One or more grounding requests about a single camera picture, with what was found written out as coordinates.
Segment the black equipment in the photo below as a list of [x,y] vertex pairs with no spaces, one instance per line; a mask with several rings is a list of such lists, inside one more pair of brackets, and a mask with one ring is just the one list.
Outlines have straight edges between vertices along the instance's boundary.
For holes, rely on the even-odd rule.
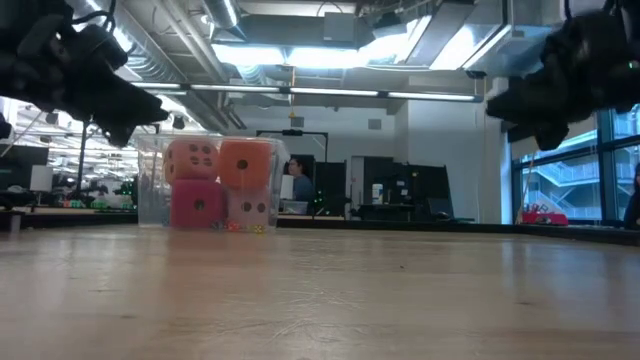
[[[115,6],[73,19],[64,0],[0,0],[0,96],[93,121],[115,146],[136,126],[166,120],[160,99],[114,74],[128,61],[112,35]],[[73,27],[96,17],[102,26]]]
[[541,150],[556,149],[568,124],[595,110],[628,112],[640,102],[640,2],[607,0],[603,9],[566,18],[549,35],[541,70],[487,103],[487,114],[530,127]]

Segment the wall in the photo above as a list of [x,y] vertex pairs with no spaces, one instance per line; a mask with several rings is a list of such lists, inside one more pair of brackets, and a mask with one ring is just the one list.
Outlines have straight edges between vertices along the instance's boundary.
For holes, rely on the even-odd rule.
[[[236,107],[236,113],[249,130],[235,131],[230,135],[255,136],[256,130],[284,130],[291,128],[288,107],[272,107],[266,110],[257,107]],[[347,162],[345,193],[350,196],[351,160],[359,156],[394,156],[395,117],[387,115],[386,109],[360,109],[321,107],[296,107],[296,116],[305,118],[304,131],[329,133],[329,162]],[[381,119],[382,130],[369,130],[369,119]],[[324,137],[305,135],[283,137],[291,154],[314,155],[316,161],[324,161]]]
[[[505,85],[494,83],[487,97]],[[447,167],[456,217],[510,223],[509,147],[500,120],[484,110],[484,103],[410,101],[408,161]]]

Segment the foam dice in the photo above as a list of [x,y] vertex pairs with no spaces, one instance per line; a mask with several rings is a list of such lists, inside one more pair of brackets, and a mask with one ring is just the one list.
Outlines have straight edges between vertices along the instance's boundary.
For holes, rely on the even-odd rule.
[[260,192],[269,185],[272,150],[264,140],[225,139],[220,146],[220,182],[231,191]]
[[226,220],[222,185],[213,180],[175,180],[169,224],[178,228],[211,228]]
[[215,180],[218,176],[218,149],[207,138],[174,140],[163,160],[164,177],[171,185],[176,180]]
[[227,224],[239,225],[244,229],[269,225],[271,201],[267,188],[257,192],[230,191],[228,204]]

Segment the green object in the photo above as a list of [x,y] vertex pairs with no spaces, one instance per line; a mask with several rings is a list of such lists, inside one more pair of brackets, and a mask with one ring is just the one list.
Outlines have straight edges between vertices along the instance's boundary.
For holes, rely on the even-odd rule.
[[104,201],[94,201],[91,203],[91,208],[92,209],[106,209],[107,208],[107,203],[105,203]]

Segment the wooden table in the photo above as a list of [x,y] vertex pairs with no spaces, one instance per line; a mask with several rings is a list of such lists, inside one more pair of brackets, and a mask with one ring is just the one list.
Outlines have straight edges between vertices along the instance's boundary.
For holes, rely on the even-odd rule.
[[638,359],[640,252],[137,226],[0,241],[4,359]]

